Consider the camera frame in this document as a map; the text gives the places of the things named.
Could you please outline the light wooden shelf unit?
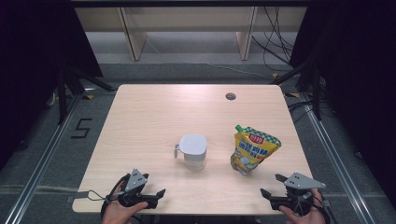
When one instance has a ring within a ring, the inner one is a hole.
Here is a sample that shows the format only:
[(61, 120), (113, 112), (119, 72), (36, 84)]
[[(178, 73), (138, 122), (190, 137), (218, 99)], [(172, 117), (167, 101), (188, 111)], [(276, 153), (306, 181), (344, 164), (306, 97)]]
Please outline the light wooden shelf unit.
[(240, 57), (248, 58), (252, 35), (279, 25), (282, 32), (300, 30), (305, 7), (79, 7), (86, 32), (122, 32), (137, 61), (149, 32), (234, 32)]

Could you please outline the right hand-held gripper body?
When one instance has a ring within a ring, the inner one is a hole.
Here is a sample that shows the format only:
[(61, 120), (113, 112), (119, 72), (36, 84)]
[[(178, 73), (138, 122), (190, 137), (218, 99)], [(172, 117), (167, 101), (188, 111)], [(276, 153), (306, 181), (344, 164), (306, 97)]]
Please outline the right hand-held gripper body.
[(272, 196), (269, 201), (273, 210), (281, 205), (288, 207), (299, 217), (307, 215), (314, 204), (311, 189), (325, 189), (326, 184), (300, 173), (293, 173), (283, 183), (286, 188), (284, 197)]

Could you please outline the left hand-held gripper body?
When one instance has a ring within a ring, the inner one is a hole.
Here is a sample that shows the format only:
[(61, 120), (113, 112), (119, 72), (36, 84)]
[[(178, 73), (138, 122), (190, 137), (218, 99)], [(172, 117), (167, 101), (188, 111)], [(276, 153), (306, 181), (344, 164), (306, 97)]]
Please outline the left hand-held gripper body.
[(158, 205), (156, 195), (144, 195), (143, 188), (148, 182), (136, 168), (127, 175), (127, 179), (121, 185), (118, 201), (124, 207), (131, 207), (141, 202), (147, 202), (147, 209), (154, 209)]

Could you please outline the person's left hand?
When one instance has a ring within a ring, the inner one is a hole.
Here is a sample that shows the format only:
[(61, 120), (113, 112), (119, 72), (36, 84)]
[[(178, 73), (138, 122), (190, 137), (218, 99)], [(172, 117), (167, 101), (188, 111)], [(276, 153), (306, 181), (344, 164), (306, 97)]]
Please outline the person's left hand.
[(116, 196), (112, 195), (110, 203), (105, 209), (101, 224), (133, 224), (130, 218), (148, 205), (147, 202), (141, 202), (131, 207), (124, 207), (119, 203)]

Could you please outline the yellow seasoning pouch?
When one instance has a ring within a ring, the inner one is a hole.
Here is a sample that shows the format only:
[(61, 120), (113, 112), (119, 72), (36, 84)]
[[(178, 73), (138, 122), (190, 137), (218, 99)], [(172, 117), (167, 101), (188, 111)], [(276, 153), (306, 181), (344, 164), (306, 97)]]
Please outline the yellow seasoning pouch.
[(282, 146), (281, 141), (271, 134), (240, 125), (236, 125), (235, 129), (237, 133), (234, 135), (231, 166), (241, 175), (254, 170)]

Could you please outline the black curtain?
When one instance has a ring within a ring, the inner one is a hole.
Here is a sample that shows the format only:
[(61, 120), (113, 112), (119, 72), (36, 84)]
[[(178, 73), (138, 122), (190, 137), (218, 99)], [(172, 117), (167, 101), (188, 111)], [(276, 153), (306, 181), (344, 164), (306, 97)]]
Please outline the black curtain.
[(303, 63), (337, 19), (318, 68), (335, 112), (396, 209), (396, 0), (310, 2), (290, 63)]
[(0, 3), (0, 170), (31, 130), (66, 66), (102, 75), (72, 7)]

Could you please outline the clear jar with grey lid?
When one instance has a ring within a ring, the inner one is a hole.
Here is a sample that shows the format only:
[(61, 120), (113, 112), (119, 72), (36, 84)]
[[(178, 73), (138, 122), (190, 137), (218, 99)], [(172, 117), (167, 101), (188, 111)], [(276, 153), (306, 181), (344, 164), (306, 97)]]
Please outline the clear jar with grey lid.
[(206, 137), (200, 134), (183, 135), (174, 149), (174, 158), (183, 154), (185, 166), (190, 170), (202, 170), (205, 167)]

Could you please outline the person's right hand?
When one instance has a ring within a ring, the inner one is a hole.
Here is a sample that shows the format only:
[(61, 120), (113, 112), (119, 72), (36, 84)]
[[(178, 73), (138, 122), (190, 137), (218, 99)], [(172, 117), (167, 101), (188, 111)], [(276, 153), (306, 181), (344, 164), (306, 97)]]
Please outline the person's right hand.
[(314, 195), (314, 206), (311, 207), (310, 212), (303, 216), (296, 216), (291, 209), (281, 205), (279, 210), (287, 216), (289, 219), (285, 224), (326, 224), (326, 219), (320, 212), (319, 208), (322, 208), (322, 197), (317, 189), (311, 189)]

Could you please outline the black metal stand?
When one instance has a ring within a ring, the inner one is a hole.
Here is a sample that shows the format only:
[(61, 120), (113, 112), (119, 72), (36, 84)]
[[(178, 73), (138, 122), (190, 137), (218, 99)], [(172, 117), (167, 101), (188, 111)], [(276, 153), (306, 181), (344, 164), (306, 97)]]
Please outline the black metal stand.
[(59, 124), (62, 124), (68, 115), (65, 88), (68, 88), (74, 95), (81, 95), (85, 92), (85, 89), (80, 82), (81, 78), (91, 82), (92, 84), (102, 88), (105, 91), (117, 90), (117, 88), (106, 84), (102, 80), (99, 80), (97, 77), (93, 77), (84, 73), (82, 70), (76, 67), (65, 66), (60, 70), (57, 75), (57, 90), (60, 108)]
[(320, 94), (320, 72), (313, 60), (307, 59), (297, 67), (293, 68), (286, 75), (276, 78), (272, 84), (279, 85), (286, 80), (300, 74), (300, 77), (295, 85), (298, 91), (307, 91), (309, 87), (312, 88), (313, 95), (313, 112), (318, 120), (321, 120), (319, 108), (319, 94)]

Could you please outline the aluminium floor rail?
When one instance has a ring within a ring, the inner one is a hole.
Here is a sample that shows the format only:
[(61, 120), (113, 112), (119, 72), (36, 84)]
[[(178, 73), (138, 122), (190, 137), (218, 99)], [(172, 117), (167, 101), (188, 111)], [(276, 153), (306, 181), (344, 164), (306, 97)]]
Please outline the aluminium floor rail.
[(314, 114), (313, 106), (308, 104), (304, 109), (361, 224), (375, 224), (366, 201), (352, 180), (322, 121)]
[(69, 106), (66, 108), (66, 115), (63, 121), (57, 125), (54, 134), (49, 140), (49, 143), (47, 144), (42, 156), (40, 157), (40, 160), (35, 166), (35, 169), (33, 170), (30, 178), (22, 188), (18, 200), (11, 207), (5, 220), (5, 224), (20, 224), (21, 219), (23, 218), (25, 211), (27, 210), (27, 207), (29, 206), (30, 202), (34, 197), (35, 190), (39, 182), (41, 181), (42, 176), (46, 172), (50, 161), (52, 160), (53, 155), (55, 154), (56, 149), (59, 146), (64, 136), (65, 130), (81, 99), (82, 95), (75, 95), (70, 101)]

